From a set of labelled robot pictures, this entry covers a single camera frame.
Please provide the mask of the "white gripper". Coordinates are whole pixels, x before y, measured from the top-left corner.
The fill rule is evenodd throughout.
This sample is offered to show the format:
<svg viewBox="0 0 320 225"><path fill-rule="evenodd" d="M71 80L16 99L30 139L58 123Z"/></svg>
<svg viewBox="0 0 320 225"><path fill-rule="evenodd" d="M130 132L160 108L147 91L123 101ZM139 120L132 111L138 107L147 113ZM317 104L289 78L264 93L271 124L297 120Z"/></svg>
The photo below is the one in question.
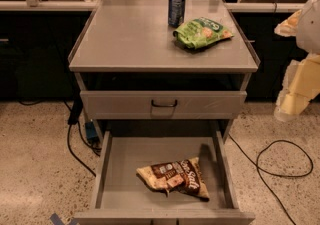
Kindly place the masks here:
<svg viewBox="0 0 320 225"><path fill-rule="evenodd" d="M274 33L283 37L296 36L301 10L294 12L278 24ZM281 122L296 119L309 105L306 97L316 97L320 93L320 55L309 53L296 65L288 90L281 90L276 100L274 116Z"/></svg>

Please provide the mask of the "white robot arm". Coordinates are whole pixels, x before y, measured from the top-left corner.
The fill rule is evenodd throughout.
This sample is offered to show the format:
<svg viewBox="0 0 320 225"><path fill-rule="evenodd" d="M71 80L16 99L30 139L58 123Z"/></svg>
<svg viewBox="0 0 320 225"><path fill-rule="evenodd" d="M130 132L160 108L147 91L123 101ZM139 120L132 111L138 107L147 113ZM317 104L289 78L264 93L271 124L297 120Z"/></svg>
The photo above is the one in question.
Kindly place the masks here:
<svg viewBox="0 0 320 225"><path fill-rule="evenodd" d="M295 37L297 46L308 53L300 62L292 60L285 72L274 116L286 122L299 116L320 94L320 0L308 0L274 32Z"/></svg>

